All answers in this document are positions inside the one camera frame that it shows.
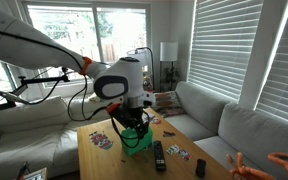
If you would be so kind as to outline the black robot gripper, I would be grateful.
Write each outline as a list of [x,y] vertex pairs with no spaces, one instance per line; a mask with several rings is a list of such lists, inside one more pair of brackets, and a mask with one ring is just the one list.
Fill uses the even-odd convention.
[[133,129],[139,137],[144,137],[148,133],[149,123],[144,121],[142,108],[128,108],[123,104],[112,104],[110,115],[115,118],[124,128]]

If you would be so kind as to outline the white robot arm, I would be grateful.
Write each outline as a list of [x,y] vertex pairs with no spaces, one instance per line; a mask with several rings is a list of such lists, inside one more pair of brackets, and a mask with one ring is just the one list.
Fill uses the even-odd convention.
[[139,138],[148,133],[143,109],[152,104],[143,89],[141,62],[122,57],[111,66],[91,60],[52,40],[31,25],[0,11],[0,60],[27,68],[65,67],[94,80],[94,92],[102,99],[123,98],[110,115]]

